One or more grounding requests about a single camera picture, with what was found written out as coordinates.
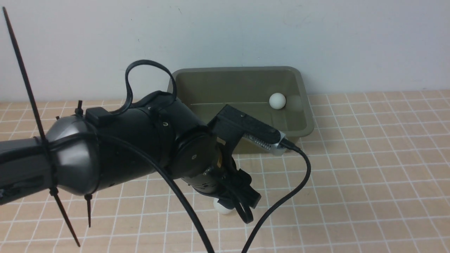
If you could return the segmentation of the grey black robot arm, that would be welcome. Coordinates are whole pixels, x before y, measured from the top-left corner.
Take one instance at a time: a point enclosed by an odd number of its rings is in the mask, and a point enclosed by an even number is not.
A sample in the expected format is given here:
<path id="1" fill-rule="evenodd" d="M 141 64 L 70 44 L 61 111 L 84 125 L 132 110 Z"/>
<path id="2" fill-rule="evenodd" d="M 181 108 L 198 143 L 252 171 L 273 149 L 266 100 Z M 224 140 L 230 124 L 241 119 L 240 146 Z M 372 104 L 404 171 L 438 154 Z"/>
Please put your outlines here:
<path id="1" fill-rule="evenodd" d="M 206 124 L 179 99 L 152 94 L 120 114 L 102 107 L 61 117 L 43 137 L 1 142 L 1 205 L 48 189 L 83 196 L 158 173 L 190 207 L 175 180 L 236 209 L 245 223 L 261 195 L 232 157 L 243 131 L 218 142 L 219 122 Z"/>

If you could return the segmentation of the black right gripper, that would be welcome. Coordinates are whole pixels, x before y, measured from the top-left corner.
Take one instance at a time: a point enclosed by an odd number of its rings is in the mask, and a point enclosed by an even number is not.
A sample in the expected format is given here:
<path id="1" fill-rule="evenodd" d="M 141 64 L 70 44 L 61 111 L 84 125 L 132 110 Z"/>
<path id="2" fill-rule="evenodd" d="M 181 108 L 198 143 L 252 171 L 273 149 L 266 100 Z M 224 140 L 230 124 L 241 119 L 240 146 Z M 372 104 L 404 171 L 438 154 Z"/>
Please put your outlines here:
<path id="1" fill-rule="evenodd" d="M 227 173 L 225 186 L 210 175 L 225 171 L 217 136 L 188 106 L 171 93 L 155 93 L 155 158 L 172 179 L 182 179 L 204 195 L 215 195 L 219 203 L 233 208 L 245 224 L 261 199 L 252 188 L 252 177 L 239 169 Z"/>

